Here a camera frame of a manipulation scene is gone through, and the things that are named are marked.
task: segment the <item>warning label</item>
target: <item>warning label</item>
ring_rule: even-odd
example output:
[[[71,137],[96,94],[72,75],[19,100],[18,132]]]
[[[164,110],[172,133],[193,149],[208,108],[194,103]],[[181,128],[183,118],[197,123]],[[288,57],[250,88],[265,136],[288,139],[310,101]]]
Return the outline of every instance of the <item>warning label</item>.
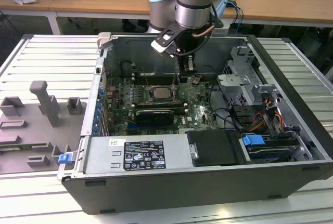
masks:
[[[166,168],[163,141],[125,143],[125,170],[130,171],[162,168]]]

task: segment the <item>table leg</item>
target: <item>table leg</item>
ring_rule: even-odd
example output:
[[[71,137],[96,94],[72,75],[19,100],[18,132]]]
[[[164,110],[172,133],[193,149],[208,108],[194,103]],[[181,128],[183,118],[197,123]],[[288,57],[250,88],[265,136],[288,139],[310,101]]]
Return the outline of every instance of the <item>table leg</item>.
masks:
[[[61,27],[59,26],[58,24],[58,21],[57,21],[57,14],[56,12],[49,12],[48,16],[47,16],[47,19],[48,19],[48,22],[51,26],[51,29],[52,29],[52,33],[54,35],[60,35],[62,34],[62,30],[61,30]]]

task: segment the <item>blue latch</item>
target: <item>blue latch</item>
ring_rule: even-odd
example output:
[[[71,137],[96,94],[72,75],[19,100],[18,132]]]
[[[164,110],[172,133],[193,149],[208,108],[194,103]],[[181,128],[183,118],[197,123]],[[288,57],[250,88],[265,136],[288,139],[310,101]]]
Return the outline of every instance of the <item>blue latch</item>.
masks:
[[[98,127],[95,125],[95,126],[93,126],[93,132],[94,133],[97,133],[98,132]]]
[[[242,138],[245,146],[247,145],[265,145],[265,140],[261,135],[246,135]]]
[[[58,159],[59,164],[71,164],[72,163],[72,154],[61,154]]]
[[[96,108],[101,109],[102,108],[102,104],[101,103],[96,103]]]
[[[95,115],[96,116],[100,116],[100,111],[99,110],[95,110]]]
[[[94,117],[93,123],[94,123],[94,124],[98,124],[98,123],[99,123],[99,118],[98,118],[97,116]]]

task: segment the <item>capacitor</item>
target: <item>capacitor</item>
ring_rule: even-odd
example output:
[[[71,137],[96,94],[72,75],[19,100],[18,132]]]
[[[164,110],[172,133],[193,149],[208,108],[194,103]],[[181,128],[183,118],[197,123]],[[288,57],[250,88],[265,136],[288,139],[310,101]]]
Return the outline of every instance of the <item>capacitor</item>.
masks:
[[[202,118],[201,118],[201,119],[202,119],[202,123],[205,124],[205,123],[206,123],[206,115],[202,115]]]

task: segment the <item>white sticker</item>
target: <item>white sticker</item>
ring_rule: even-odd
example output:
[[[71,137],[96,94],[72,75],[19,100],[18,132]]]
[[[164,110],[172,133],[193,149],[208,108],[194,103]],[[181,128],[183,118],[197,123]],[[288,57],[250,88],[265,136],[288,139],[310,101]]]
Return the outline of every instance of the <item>white sticker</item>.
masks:
[[[164,164],[164,161],[155,161],[154,164],[155,164],[155,165]]]
[[[111,138],[109,140],[109,146],[124,146],[126,139]]]

